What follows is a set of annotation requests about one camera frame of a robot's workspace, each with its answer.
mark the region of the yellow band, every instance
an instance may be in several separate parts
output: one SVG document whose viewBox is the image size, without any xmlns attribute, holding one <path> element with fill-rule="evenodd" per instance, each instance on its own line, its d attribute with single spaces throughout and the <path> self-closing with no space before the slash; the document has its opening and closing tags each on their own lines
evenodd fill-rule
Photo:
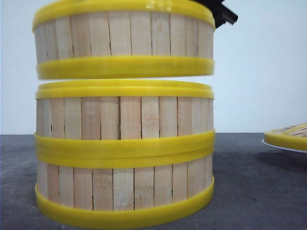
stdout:
<svg viewBox="0 0 307 230">
<path fill-rule="evenodd" d="M 208 85 L 172 80 L 74 80 L 40 85 L 36 99 L 57 97 L 169 96 L 214 99 Z"/>
<path fill-rule="evenodd" d="M 270 145 L 288 149 L 307 151 L 307 138 L 276 133 L 274 130 L 264 133 L 264 141 Z"/>
<path fill-rule="evenodd" d="M 48 61 L 36 67 L 39 79 L 118 79 L 214 74 L 214 61 L 200 57 L 109 56 Z"/>
<path fill-rule="evenodd" d="M 76 140 L 35 135 L 37 158 L 91 169 L 140 168 L 192 161 L 212 154 L 214 130 L 189 136 L 129 140 Z"/>
<path fill-rule="evenodd" d="M 187 217 L 203 207 L 212 199 L 212 183 L 203 192 L 177 203 L 131 211 L 91 211 L 58 205 L 36 192 L 38 209 L 47 217 L 68 225 L 91 229 L 131 229 L 171 222 Z"/>
<path fill-rule="evenodd" d="M 211 11 L 190 0 L 62 0 L 36 12 L 33 30 L 39 24 L 59 17 L 101 11 L 158 11 L 176 13 L 203 20 L 215 28 Z"/>
</svg>

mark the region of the bamboo steamer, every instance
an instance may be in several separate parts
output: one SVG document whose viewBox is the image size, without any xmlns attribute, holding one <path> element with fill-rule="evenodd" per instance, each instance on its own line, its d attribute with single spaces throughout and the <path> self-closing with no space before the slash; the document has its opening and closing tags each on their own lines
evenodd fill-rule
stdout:
<svg viewBox="0 0 307 230">
<path fill-rule="evenodd" d="M 211 75 L 214 29 L 191 0 L 61 0 L 33 21 L 38 77 Z"/>
<path fill-rule="evenodd" d="M 264 142 L 307 153 L 307 123 L 267 131 L 264 133 Z"/>
<path fill-rule="evenodd" d="M 85 228 L 190 215 L 213 196 L 213 92 L 166 80 L 75 80 L 36 93 L 38 208 Z"/>
</svg>

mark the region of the gray surface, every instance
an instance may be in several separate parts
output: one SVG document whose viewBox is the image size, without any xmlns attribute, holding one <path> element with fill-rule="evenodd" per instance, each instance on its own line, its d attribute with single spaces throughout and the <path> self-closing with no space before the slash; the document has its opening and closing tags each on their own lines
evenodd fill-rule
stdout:
<svg viewBox="0 0 307 230">
<path fill-rule="evenodd" d="M 261 143 L 262 134 L 217 134 L 215 194 L 203 210 L 147 230 L 306 229 L 307 167 Z M 33 136 L 1 136 L 1 229 L 77 230 L 35 207 Z"/>
</svg>

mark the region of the white background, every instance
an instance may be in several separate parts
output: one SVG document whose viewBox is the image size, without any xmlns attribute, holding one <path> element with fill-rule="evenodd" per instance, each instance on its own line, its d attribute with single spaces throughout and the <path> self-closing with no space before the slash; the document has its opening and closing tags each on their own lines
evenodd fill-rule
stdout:
<svg viewBox="0 0 307 230">
<path fill-rule="evenodd" d="M 1 1 L 1 134 L 33 134 L 37 80 L 32 19 L 51 0 Z M 307 122 L 307 1 L 226 0 L 238 22 L 214 37 L 215 75 L 172 78 L 213 86 L 217 132 Z"/>
</svg>

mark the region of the stacked steamer baskets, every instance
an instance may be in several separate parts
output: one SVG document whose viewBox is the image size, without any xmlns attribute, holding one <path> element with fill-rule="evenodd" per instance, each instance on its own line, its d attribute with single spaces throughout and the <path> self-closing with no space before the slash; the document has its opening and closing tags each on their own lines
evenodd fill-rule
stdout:
<svg viewBox="0 0 307 230">
<path fill-rule="evenodd" d="M 151 226 L 213 196 L 212 13 L 190 0 L 62 0 L 33 31 L 38 208 L 85 228 Z"/>
</svg>

